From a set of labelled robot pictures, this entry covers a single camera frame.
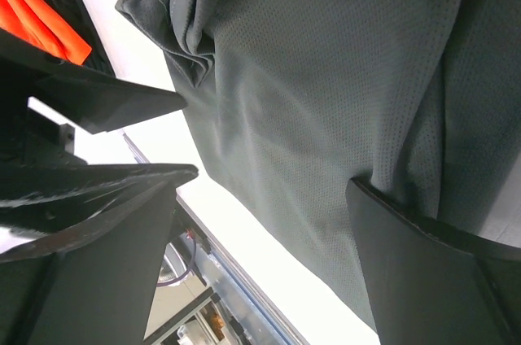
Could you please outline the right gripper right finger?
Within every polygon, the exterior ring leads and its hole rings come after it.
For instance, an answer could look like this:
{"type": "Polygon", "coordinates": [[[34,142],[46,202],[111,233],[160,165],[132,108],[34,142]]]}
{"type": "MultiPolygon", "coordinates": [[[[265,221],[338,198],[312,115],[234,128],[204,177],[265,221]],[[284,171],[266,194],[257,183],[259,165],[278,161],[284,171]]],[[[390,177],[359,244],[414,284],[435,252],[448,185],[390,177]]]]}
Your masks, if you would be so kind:
{"type": "Polygon", "coordinates": [[[518,344],[520,250],[404,213],[360,178],[346,201],[382,344],[518,344]]]}

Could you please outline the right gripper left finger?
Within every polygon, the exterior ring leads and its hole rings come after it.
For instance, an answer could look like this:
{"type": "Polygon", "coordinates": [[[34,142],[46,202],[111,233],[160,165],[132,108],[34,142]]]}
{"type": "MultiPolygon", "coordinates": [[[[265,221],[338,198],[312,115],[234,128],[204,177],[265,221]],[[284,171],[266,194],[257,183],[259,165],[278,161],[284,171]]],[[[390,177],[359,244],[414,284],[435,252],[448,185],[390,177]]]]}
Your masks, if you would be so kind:
{"type": "Polygon", "coordinates": [[[175,202],[164,182],[3,252],[1,342],[142,343],[175,202]]]}

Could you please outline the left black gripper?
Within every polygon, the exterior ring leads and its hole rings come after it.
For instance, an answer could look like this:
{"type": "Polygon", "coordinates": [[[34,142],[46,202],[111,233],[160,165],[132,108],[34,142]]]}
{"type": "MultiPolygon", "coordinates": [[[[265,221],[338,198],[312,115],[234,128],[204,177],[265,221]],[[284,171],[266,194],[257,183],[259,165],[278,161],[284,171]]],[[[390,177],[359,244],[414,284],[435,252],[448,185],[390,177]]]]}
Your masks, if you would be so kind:
{"type": "Polygon", "coordinates": [[[28,106],[34,97],[91,134],[187,106],[178,93],[122,81],[54,57],[1,31],[1,226],[40,238],[98,218],[169,224],[191,164],[90,165],[74,155],[76,131],[28,106]]]}

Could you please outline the dark grey t shirt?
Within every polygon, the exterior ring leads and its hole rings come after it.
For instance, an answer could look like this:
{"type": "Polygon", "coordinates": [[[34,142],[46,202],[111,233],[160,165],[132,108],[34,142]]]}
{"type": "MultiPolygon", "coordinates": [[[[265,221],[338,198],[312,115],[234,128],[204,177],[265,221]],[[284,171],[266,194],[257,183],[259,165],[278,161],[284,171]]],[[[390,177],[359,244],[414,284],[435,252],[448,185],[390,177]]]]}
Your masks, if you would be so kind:
{"type": "Polygon", "coordinates": [[[365,323],[345,190],[517,246],[520,0],[119,0],[208,175],[365,323]]]}

